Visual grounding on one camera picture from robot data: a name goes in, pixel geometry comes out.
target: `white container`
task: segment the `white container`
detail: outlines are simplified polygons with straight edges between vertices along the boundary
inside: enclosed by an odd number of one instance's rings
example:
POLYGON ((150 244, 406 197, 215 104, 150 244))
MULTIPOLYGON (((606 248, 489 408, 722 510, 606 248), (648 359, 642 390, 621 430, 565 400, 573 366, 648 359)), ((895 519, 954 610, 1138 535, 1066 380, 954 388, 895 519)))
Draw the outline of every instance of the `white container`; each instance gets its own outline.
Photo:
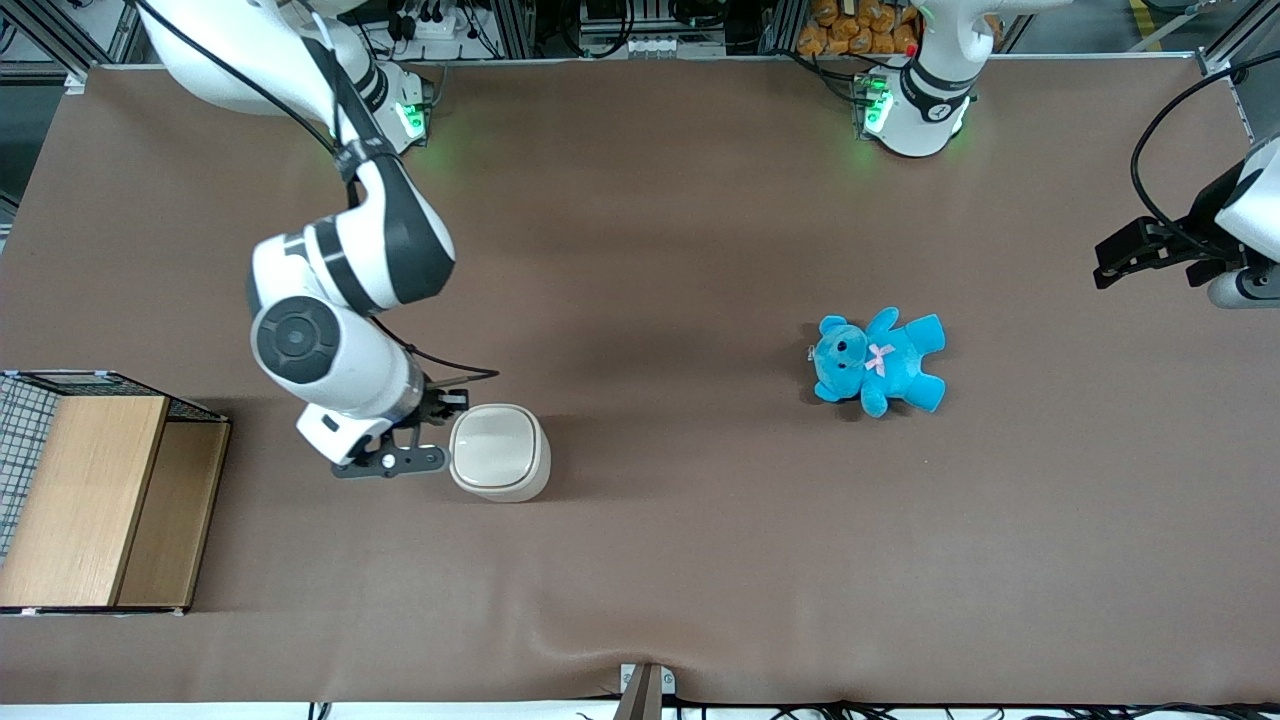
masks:
POLYGON ((458 487, 495 502, 524 502, 543 492, 552 473, 547 434, 518 405, 477 405, 449 436, 449 473, 458 487))

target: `metal grid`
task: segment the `metal grid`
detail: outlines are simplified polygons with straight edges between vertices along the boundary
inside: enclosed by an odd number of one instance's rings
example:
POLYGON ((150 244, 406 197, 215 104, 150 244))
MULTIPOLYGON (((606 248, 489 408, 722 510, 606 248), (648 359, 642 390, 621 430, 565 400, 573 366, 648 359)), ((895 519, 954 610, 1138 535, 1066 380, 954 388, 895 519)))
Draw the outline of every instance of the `metal grid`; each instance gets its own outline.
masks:
POLYGON ((227 419, 189 400, 160 392, 154 387, 125 378, 119 373, 108 373, 104 370, 41 370, 19 373, 18 375, 27 383, 58 395, 108 397, 165 395, 169 397, 169 420, 218 423, 227 419))
POLYGON ((0 566, 9 555, 56 407, 56 393, 0 377, 0 566))

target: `wooden box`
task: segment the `wooden box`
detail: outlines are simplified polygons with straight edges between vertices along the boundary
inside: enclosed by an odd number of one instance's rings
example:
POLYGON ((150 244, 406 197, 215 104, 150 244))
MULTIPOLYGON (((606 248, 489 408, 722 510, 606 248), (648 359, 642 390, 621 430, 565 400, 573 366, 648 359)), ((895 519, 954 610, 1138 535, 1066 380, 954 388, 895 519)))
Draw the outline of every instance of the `wooden box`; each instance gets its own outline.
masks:
POLYGON ((191 606, 227 418, 115 373, 6 372, 0 423, 0 611, 191 606))

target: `teddy bear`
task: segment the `teddy bear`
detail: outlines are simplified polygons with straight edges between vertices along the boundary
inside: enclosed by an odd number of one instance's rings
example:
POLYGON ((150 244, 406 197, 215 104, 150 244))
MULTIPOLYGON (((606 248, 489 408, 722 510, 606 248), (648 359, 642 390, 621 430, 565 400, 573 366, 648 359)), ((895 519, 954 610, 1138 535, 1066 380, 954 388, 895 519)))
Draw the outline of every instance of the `teddy bear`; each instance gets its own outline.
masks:
POLYGON ((927 413, 938 409, 947 384, 920 364, 946 347, 942 320, 925 315, 895 329, 897 315, 897 307, 881 310, 867 332, 840 315, 822 319, 822 340, 812 350, 819 398, 840 402, 861 395, 863 410, 873 418, 884 415, 893 398, 927 413))

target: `brown tablecloth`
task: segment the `brown tablecloth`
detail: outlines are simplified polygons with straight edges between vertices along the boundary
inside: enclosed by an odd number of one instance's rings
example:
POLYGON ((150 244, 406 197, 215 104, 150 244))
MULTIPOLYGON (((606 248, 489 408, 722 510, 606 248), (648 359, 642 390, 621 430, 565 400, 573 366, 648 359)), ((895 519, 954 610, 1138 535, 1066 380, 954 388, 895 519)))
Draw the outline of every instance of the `brown tablecloth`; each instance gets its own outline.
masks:
MULTIPOLYGON (((634 660, 721 702, 1275 700, 1280 313, 1089 274, 1196 77, 996 61, 905 160, 788 63, 460 68, 407 158, 457 272, 387 320, 541 418, 550 484, 500 506, 332 478, 255 366, 250 250, 340 208, 321 149, 92 73, 0 258, 0 360, 236 429, 193 612, 3 619, 0 700, 576 697, 634 660), (946 324, 937 415, 815 404, 817 320, 891 304, 946 324)), ((1203 92, 1152 191, 1178 214, 1244 147, 1203 92)))

